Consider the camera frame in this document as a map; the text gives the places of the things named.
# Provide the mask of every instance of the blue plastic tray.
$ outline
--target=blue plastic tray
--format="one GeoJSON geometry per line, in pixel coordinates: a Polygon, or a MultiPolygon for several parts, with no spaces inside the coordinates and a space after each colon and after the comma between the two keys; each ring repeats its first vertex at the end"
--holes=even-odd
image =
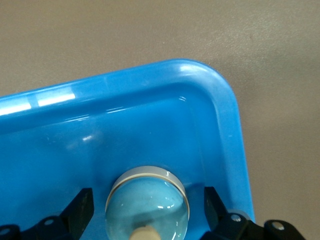
{"type": "Polygon", "coordinates": [[[206,65],[168,60],[0,98],[0,225],[25,230],[92,187],[82,239],[107,239],[111,186],[144,165],[184,184],[186,240],[209,229],[204,186],[254,220],[237,101],[206,65]]]}

